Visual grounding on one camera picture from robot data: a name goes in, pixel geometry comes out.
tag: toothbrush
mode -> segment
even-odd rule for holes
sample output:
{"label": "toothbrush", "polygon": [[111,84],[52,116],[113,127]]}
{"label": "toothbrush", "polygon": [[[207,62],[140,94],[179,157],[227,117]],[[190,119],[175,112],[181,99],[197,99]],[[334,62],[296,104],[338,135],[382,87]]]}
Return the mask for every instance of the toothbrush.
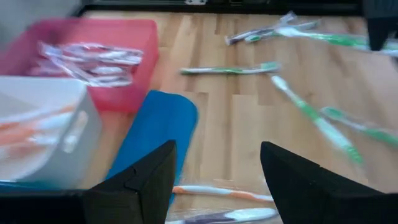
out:
{"label": "toothbrush", "polygon": [[80,67],[78,67],[74,63],[63,61],[57,57],[49,57],[49,59],[52,63],[54,63],[54,65],[61,68],[66,74],[86,83],[86,85],[105,87],[105,85],[99,82],[98,80],[90,79],[92,76],[83,71]]}
{"label": "toothbrush", "polygon": [[201,185],[179,185],[173,187],[175,194],[206,194],[206,195],[224,195],[229,197],[243,198],[256,202],[273,202],[274,199],[268,195],[258,195],[250,192],[224,189],[212,186]]}
{"label": "toothbrush", "polygon": [[60,128],[68,123],[72,117],[72,112],[58,114],[39,121],[31,121],[14,129],[6,130],[0,133],[0,146],[15,144],[33,136],[37,133],[44,133],[56,128]]}
{"label": "toothbrush", "polygon": [[277,211],[273,208],[246,208],[229,212],[197,215],[185,220],[165,222],[165,224],[242,223],[267,220],[277,215]]}
{"label": "toothbrush", "polygon": [[296,20],[296,18],[297,18],[297,16],[294,14],[294,12],[290,11],[286,15],[282,16],[279,19],[279,23],[276,24],[276,25],[261,27],[261,28],[257,28],[257,29],[252,29],[252,30],[249,30],[249,31],[245,31],[245,32],[236,34],[236,35],[232,35],[231,37],[225,37],[225,43],[226,43],[226,45],[231,45],[231,44],[235,44],[235,43],[239,42],[240,40],[245,39],[246,37],[249,37],[250,35],[255,35],[255,34],[258,34],[260,32],[273,31],[275,26],[277,26],[279,24],[286,24],[289,21]]}
{"label": "toothbrush", "polygon": [[138,65],[141,63],[143,51],[106,46],[96,43],[68,44],[62,50],[76,55],[77,58],[96,59],[105,63],[118,63],[123,65]]}
{"label": "toothbrush", "polygon": [[35,119],[43,119],[56,114],[62,114],[71,112],[75,109],[73,105],[67,105],[58,108],[46,108],[35,110],[32,112],[17,114],[7,118],[0,119],[0,131],[4,131],[11,128],[16,128],[23,125],[25,122],[33,121]]}
{"label": "toothbrush", "polygon": [[[312,22],[305,22],[303,24],[296,24],[296,25],[287,25],[289,27],[293,27],[299,30],[308,30],[308,29],[314,29],[317,26],[319,26],[320,20],[317,21],[312,21]],[[266,39],[268,37],[275,37],[275,36],[280,36],[277,32],[273,30],[268,30],[267,32],[260,32],[257,34],[250,35],[244,39],[246,43],[252,43],[259,41],[261,39]]]}
{"label": "toothbrush", "polygon": [[251,68],[221,68],[221,67],[208,67],[208,68],[181,68],[181,74],[193,75],[198,73],[230,73],[230,74],[255,74],[262,72],[277,72],[280,69],[280,64],[277,62],[265,62],[261,66]]}
{"label": "toothbrush", "polygon": [[333,119],[335,121],[339,121],[357,131],[360,131],[378,141],[383,141],[391,146],[398,147],[398,137],[394,136],[393,134],[389,133],[388,131],[385,131],[383,129],[379,128],[370,128],[369,126],[359,124],[357,121],[358,120],[348,114],[346,114],[344,111],[338,110],[336,108],[332,107],[324,107],[321,109],[321,112],[327,116],[330,119]]}
{"label": "toothbrush", "polygon": [[[330,44],[352,47],[357,50],[370,52],[368,39],[360,35],[302,32],[293,27],[279,27],[275,29],[275,32],[286,37],[308,37],[311,39],[327,41]],[[398,42],[389,39],[386,46],[379,53],[389,55],[391,57],[398,57]]]}
{"label": "toothbrush", "polygon": [[[76,136],[68,136],[65,142],[69,145],[75,144],[78,138]],[[0,161],[7,159],[18,159],[33,152],[44,150],[46,147],[54,145],[58,142],[56,136],[34,136],[26,141],[0,146]]]}
{"label": "toothbrush", "polygon": [[307,102],[296,95],[288,86],[287,82],[278,75],[271,77],[274,85],[282,90],[293,103],[304,113],[322,132],[322,134],[329,139],[338,149],[347,153],[347,155],[356,164],[362,165],[363,158],[352,145],[352,143],[334,126],[327,122],[320,114],[312,108]]}

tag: wrapped toothbrush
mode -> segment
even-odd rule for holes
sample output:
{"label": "wrapped toothbrush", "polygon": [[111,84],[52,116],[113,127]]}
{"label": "wrapped toothbrush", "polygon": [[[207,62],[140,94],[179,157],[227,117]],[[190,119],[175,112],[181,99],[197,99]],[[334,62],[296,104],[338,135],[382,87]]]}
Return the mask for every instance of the wrapped toothbrush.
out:
{"label": "wrapped toothbrush", "polygon": [[278,72],[281,66],[277,62],[264,62],[262,65],[246,68],[204,67],[204,68],[181,68],[184,75],[195,75],[202,73],[227,73],[237,75],[249,75],[264,72]]}
{"label": "wrapped toothbrush", "polygon": [[279,22],[276,25],[273,26],[265,26],[257,29],[252,29],[246,32],[242,32],[240,34],[232,35],[229,37],[225,37],[225,42],[227,45],[235,44],[239,42],[240,40],[244,40],[246,37],[249,37],[250,35],[255,35],[255,34],[260,34],[260,33],[265,33],[265,32],[272,32],[275,28],[275,26],[279,26],[280,24],[286,24],[289,21],[293,21],[297,18],[297,16],[294,14],[294,12],[290,11],[283,17],[279,19]]}
{"label": "wrapped toothbrush", "polygon": [[273,208],[245,208],[228,210],[225,212],[212,212],[196,215],[184,220],[166,221],[165,224],[212,224],[212,223],[243,223],[266,221],[278,216]]}
{"label": "wrapped toothbrush", "polygon": [[381,128],[374,123],[367,122],[362,118],[352,116],[344,111],[338,110],[330,106],[322,108],[321,112],[327,118],[339,121],[375,140],[385,142],[394,147],[398,147],[398,137],[391,130]]}
{"label": "wrapped toothbrush", "polygon": [[41,56],[30,75],[73,77],[89,86],[117,87],[132,83],[131,72],[140,64],[143,52],[137,49],[79,43],[52,46],[39,44]]}
{"label": "wrapped toothbrush", "polygon": [[[275,32],[286,37],[306,37],[314,40],[321,40],[334,45],[351,47],[356,50],[371,52],[368,45],[368,38],[353,34],[326,34],[318,32],[304,32],[294,27],[278,27]],[[398,41],[389,39],[384,48],[377,52],[379,54],[398,57]]]}
{"label": "wrapped toothbrush", "polygon": [[333,143],[333,145],[345,152],[348,157],[360,166],[364,164],[363,158],[351,141],[346,138],[338,129],[331,125],[327,120],[321,117],[317,110],[296,95],[288,86],[287,82],[278,75],[273,75],[271,80],[275,87],[282,90],[298,107],[302,113],[307,116],[322,132],[322,134]]}
{"label": "wrapped toothbrush", "polygon": [[[289,27],[296,28],[298,30],[309,30],[309,29],[317,28],[319,26],[319,24],[320,24],[320,20],[304,22],[302,24],[280,23],[280,24],[275,25],[275,28],[280,27],[280,26],[289,26]],[[267,39],[269,37],[276,37],[276,36],[280,36],[280,34],[275,32],[274,30],[267,30],[264,32],[259,32],[257,34],[250,35],[250,36],[246,37],[244,39],[244,41],[246,43],[252,43],[252,42],[259,41],[261,39]]]}

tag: blue cloth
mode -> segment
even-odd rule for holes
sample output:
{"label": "blue cloth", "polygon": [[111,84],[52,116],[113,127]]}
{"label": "blue cloth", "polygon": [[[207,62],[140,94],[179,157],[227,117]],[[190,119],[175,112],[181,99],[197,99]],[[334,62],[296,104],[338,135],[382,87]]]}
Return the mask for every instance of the blue cloth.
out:
{"label": "blue cloth", "polygon": [[[185,155],[198,119],[196,106],[181,95],[151,90],[117,154],[106,179],[121,172],[167,140],[176,140],[178,183]],[[45,189],[39,184],[0,182],[0,191]]]}

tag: black object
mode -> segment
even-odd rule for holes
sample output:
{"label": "black object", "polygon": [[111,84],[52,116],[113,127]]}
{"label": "black object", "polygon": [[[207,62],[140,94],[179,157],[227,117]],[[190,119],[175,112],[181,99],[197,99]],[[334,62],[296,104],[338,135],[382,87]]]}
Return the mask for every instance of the black object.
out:
{"label": "black object", "polygon": [[0,223],[164,223],[175,175],[175,142],[89,190],[0,194]]}
{"label": "black object", "polygon": [[384,194],[270,142],[261,164],[284,224],[398,223],[398,194]]}
{"label": "black object", "polygon": [[363,7],[370,48],[381,50],[388,36],[398,30],[398,1],[364,0]]}
{"label": "black object", "polygon": [[71,13],[80,17],[86,11],[160,11],[238,14],[285,14],[360,16],[360,0],[208,0],[205,5],[189,5],[186,0],[84,0]]}

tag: light wood surface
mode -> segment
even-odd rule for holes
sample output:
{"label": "light wood surface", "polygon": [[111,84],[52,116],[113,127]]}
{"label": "light wood surface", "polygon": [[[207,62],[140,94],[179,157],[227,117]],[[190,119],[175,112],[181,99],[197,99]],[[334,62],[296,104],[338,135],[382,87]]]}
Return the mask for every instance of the light wood surface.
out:
{"label": "light wood surface", "polygon": [[[89,12],[86,16],[156,21],[160,59],[152,88],[186,96],[200,113],[182,183],[224,185],[268,194],[259,149],[262,141],[271,141],[352,180],[383,192],[398,191],[398,149],[337,124],[366,160],[365,171],[355,169],[266,74],[188,77],[178,73],[182,67],[251,66],[276,60],[283,64],[280,75],[314,107],[335,106],[397,130],[398,73],[390,58],[282,37],[226,46],[224,36],[272,24],[278,16],[155,12]],[[320,30],[366,31],[362,19],[353,17],[324,17]],[[101,181],[133,117],[117,113],[103,116],[103,145],[96,152],[85,187]],[[219,197],[178,196],[171,212],[261,206]]]}

